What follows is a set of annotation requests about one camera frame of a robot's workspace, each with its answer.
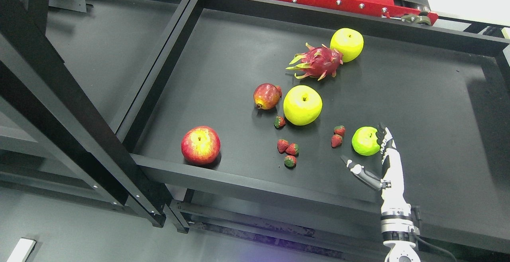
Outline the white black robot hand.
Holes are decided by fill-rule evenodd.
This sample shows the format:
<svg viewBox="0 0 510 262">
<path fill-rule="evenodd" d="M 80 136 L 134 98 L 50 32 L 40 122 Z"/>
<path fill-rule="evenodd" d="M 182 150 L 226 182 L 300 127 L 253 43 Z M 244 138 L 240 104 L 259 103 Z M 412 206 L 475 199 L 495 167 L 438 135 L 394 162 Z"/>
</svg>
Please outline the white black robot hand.
<svg viewBox="0 0 510 262">
<path fill-rule="evenodd" d="M 381 215 L 410 216 L 411 206 L 403 197 L 402 161 L 394 137 L 388 127 L 381 123 L 377 126 L 376 136 L 380 144 L 381 175 L 371 173 L 361 163 L 349 157 L 341 156 L 341 159 L 355 178 L 374 191 L 381 192 Z"/>
</svg>

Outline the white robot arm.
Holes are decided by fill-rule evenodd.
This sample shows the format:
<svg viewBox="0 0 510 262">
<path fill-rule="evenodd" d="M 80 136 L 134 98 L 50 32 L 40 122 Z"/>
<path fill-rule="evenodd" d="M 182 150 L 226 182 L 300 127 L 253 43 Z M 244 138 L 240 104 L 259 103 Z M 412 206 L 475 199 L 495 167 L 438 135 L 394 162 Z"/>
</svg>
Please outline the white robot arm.
<svg viewBox="0 0 510 262">
<path fill-rule="evenodd" d="M 393 208 L 381 213 L 381 235 L 388 247 L 385 262 L 420 262 L 416 251 L 416 227 L 411 209 Z"/>
</svg>

